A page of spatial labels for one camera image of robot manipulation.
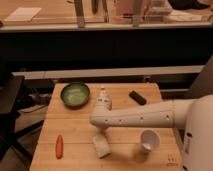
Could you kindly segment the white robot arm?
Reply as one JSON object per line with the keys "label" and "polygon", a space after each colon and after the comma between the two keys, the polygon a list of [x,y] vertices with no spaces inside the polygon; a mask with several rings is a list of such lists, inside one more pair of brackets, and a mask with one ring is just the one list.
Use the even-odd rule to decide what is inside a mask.
{"label": "white robot arm", "polygon": [[98,128],[184,129],[181,171],[213,171],[213,95],[109,110],[97,101],[90,123]]}

